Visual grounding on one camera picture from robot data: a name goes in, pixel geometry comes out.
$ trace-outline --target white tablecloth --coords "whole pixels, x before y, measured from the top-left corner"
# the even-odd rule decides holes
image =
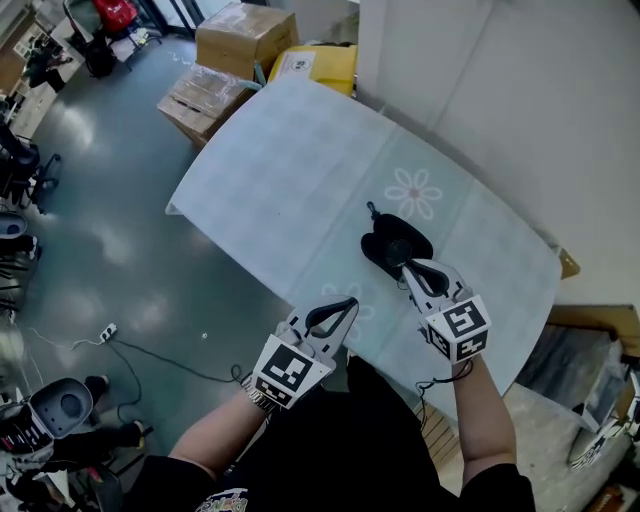
[[[319,294],[358,298],[345,344],[415,390],[451,368],[417,332],[408,293],[362,255],[367,201],[422,231],[435,257],[481,294],[493,322],[484,357],[506,391],[553,304],[559,260],[467,172],[367,107],[306,80],[269,84],[207,144],[167,211],[291,305]],[[426,398],[455,418],[451,385]]]

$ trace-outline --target power strip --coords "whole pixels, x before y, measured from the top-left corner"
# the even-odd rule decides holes
[[[106,343],[107,341],[109,341],[111,338],[113,338],[117,331],[118,328],[116,327],[116,324],[107,325],[107,328],[102,331],[102,334],[100,335],[100,343]]]

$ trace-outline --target red bag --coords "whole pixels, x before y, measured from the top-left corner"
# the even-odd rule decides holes
[[[124,30],[138,16],[135,6],[127,0],[93,0],[107,33]]]

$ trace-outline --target yellow bag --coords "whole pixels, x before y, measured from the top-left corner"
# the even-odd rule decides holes
[[[280,76],[296,74],[351,96],[358,47],[294,46],[285,50],[273,65],[269,82]]]

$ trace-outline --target bag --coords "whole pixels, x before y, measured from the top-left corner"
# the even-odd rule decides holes
[[[128,0],[93,0],[107,34],[120,32],[137,17],[138,11]]]
[[[87,46],[85,62],[89,73],[95,78],[109,76],[116,65],[116,56],[104,39],[96,37]]]

